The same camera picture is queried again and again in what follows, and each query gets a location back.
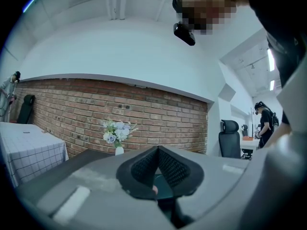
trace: black camera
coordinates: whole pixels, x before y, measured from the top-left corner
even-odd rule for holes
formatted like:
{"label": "black camera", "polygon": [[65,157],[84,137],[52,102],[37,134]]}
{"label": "black camera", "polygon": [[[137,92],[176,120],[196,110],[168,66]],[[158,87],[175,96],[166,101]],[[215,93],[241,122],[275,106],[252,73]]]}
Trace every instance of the black camera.
{"label": "black camera", "polygon": [[[173,8],[177,13],[182,14],[182,6],[179,0],[173,0]],[[192,31],[183,25],[182,22],[174,24],[174,35],[190,46],[195,45],[195,37]]]}

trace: checkered tablecloth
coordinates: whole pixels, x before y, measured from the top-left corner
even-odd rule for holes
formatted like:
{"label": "checkered tablecloth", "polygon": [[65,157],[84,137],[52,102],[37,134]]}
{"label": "checkered tablecloth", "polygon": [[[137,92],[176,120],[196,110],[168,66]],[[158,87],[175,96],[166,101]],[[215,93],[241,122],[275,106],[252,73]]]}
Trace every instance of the checkered tablecloth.
{"label": "checkered tablecloth", "polygon": [[66,144],[35,125],[0,122],[2,157],[16,187],[68,159]]}

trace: gray table surface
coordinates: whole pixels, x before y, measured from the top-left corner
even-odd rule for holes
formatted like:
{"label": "gray table surface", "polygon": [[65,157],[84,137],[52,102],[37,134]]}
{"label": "gray table surface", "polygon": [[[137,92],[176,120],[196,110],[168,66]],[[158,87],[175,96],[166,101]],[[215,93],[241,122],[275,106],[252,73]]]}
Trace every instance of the gray table surface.
{"label": "gray table surface", "polygon": [[77,169],[95,160],[110,156],[114,156],[114,154],[88,149],[31,181],[20,185],[16,188],[16,193],[19,197],[25,198],[36,205],[50,188],[64,180]]}

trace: flower bouquet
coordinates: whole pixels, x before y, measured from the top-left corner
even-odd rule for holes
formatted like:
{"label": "flower bouquet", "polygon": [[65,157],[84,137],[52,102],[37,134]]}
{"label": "flower bouquet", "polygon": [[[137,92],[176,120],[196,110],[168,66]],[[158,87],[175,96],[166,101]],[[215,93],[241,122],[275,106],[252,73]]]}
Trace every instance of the flower bouquet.
{"label": "flower bouquet", "polygon": [[122,147],[122,142],[131,137],[131,133],[138,130],[136,124],[131,125],[130,122],[127,124],[123,122],[113,122],[111,119],[103,122],[103,127],[106,129],[103,139],[109,143],[114,144],[116,148],[115,155],[122,154],[124,149]]}

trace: brick wall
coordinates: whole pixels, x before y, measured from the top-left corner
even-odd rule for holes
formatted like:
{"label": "brick wall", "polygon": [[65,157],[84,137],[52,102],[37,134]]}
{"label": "brick wall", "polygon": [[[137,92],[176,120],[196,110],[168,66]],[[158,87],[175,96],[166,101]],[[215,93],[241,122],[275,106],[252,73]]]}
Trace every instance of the brick wall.
{"label": "brick wall", "polygon": [[137,123],[125,151],[168,145],[205,153],[207,104],[181,95],[100,80],[35,80],[19,83],[11,119],[26,94],[36,97],[32,122],[64,140],[70,157],[94,149],[115,152],[102,140],[103,120]]}

